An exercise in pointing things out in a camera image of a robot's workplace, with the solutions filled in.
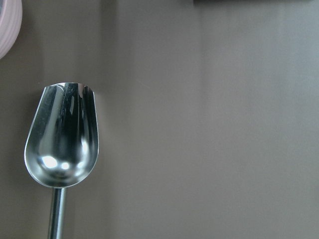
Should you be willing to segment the steel ice scoop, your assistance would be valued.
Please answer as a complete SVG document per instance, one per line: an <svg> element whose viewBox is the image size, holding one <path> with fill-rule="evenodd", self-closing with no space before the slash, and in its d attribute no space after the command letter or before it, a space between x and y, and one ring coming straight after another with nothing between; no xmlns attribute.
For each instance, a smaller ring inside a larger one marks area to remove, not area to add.
<svg viewBox="0 0 319 239"><path fill-rule="evenodd" d="M92 172L99 153L95 94L80 83L44 88L24 148L30 176L52 188L48 238L60 239L66 190Z"/></svg>

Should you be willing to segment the pink bowl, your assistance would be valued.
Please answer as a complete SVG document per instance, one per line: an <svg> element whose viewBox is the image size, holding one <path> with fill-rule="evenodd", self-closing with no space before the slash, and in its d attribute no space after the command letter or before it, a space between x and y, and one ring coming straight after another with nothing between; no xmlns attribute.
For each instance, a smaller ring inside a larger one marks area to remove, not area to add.
<svg viewBox="0 0 319 239"><path fill-rule="evenodd" d="M22 22L22 1L0 1L0 58L3 58L15 43Z"/></svg>

